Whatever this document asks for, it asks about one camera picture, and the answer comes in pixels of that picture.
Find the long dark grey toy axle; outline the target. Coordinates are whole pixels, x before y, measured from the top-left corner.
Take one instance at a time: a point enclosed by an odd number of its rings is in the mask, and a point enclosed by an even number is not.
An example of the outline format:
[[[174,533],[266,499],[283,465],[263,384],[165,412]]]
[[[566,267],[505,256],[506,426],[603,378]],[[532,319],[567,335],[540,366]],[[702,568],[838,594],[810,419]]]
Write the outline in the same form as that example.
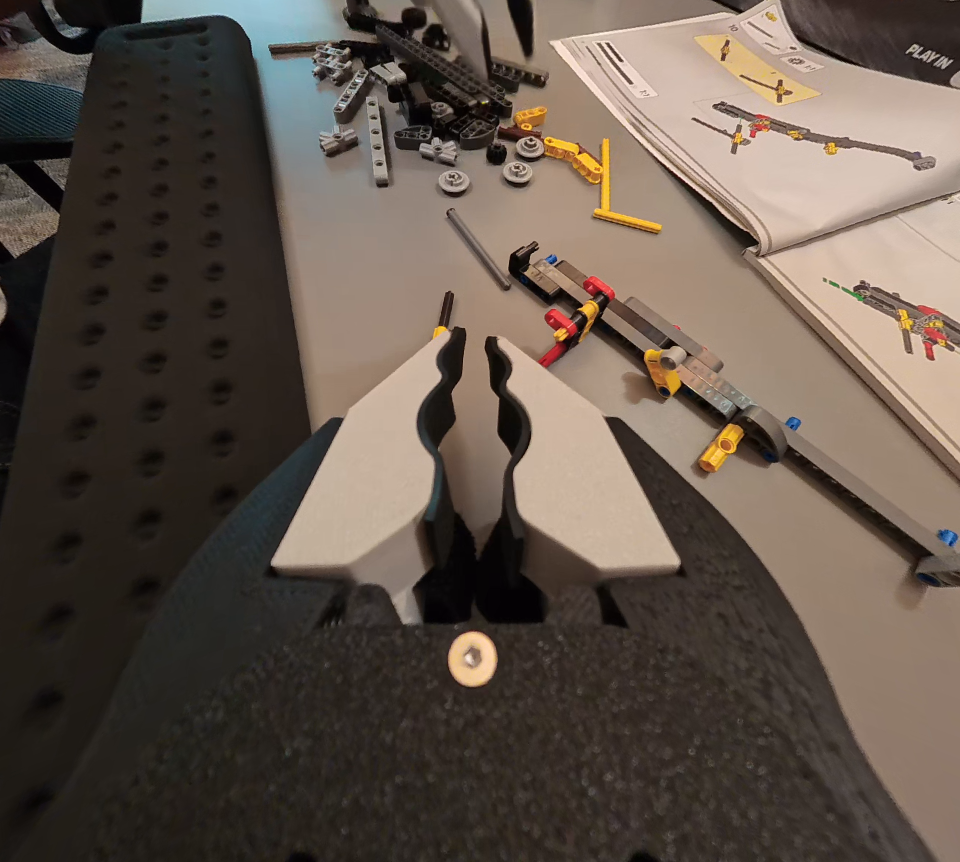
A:
[[[503,291],[509,291],[511,289],[510,278],[506,273],[504,273],[503,270],[501,270],[501,268],[499,268],[494,257],[487,251],[486,247],[479,241],[474,232],[472,232],[472,230],[467,226],[460,214],[455,209],[449,208],[446,210],[445,215],[453,229],[461,237],[463,243],[467,245],[469,250],[482,264],[482,266],[484,266],[486,271],[490,274],[497,285]]]

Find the pile of toy brick pieces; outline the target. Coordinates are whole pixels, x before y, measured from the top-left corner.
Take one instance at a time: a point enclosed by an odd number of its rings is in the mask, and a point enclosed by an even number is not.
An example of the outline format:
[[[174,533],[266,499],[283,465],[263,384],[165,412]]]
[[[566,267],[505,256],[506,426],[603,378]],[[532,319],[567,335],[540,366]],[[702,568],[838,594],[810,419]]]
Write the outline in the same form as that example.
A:
[[[318,136],[326,157],[359,144],[353,124],[364,112],[378,187],[391,183],[392,148],[444,166],[438,186],[451,196],[471,185],[458,168],[466,151],[484,152],[486,162],[501,166],[505,181],[516,187],[529,184],[532,163],[543,158],[565,162],[589,184],[601,186],[601,156],[580,143],[545,136],[545,106],[514,107],[522,87],[546,87],[545,70],[494,55],[489,74],[479,76],[462,54],[451,54],[447,29],[429,22],[418,6],[390,20],[370,0],[344,0],[342,16],[362,38],[269,46],[273,59],[309,57],[313,78],[340,89],[331,109],[335,125]]]

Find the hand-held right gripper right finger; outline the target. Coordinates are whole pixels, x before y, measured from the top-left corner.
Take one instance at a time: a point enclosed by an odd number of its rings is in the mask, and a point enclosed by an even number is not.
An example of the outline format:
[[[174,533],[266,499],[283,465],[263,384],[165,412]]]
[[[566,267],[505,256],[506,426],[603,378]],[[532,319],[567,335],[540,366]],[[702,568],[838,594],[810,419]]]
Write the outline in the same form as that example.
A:
[[[681,559],[607,418],[510,340],[485,342],[509,453],[500,516],[479,557],[477,609],[534,623],[571,588],[674,575]]]

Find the grey toy beam assembly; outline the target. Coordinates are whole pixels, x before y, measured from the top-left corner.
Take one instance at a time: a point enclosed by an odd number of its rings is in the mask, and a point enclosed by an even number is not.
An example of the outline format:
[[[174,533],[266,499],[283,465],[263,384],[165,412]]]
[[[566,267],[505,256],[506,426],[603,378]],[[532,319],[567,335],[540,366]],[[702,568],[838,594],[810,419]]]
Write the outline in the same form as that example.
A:
[[[554,344],[539,364],[550,367],[593,329],[605,332],[642,362],[662,400],[681,394],[722,423],[698,459],[703,472],[718,472],[742,445],[752,446],[768,464],[786,461],[821,481],[849,507],[915,554],[914,572],[921,583],[941,589],[958,587],[956,532],[925,528],[799,435],[798,418],[778,420],[725,379],[721,374],[723,362],[677,325],[633,296],[618,299],[607,283],[586,276],[566,260],[554,255],[534,259],[538,247],[532,242],[516,249],[509,258],[510,275],[545,304],[570,307],[568,313],[556,306],[547,311],[545,320],[554,332]]]

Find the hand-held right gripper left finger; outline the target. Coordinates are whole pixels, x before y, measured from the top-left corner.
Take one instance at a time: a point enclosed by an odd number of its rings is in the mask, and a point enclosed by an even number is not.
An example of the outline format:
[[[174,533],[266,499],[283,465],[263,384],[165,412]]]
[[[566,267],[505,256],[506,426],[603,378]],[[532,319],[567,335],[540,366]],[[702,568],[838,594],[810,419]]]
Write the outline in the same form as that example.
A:
[[[340,421],[271,569],[376,585],[404,623],[472,615],[474,539],[440,446],[455,423],[466,331],[442,331]]]

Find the white instruction booklet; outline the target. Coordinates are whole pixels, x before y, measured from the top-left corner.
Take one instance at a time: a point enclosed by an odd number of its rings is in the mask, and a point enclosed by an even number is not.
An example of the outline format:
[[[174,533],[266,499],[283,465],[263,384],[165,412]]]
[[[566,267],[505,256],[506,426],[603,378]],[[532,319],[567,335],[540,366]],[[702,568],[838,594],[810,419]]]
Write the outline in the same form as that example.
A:
[[[958,475],[958,91],[811,49],[780,0],[554,47]]]

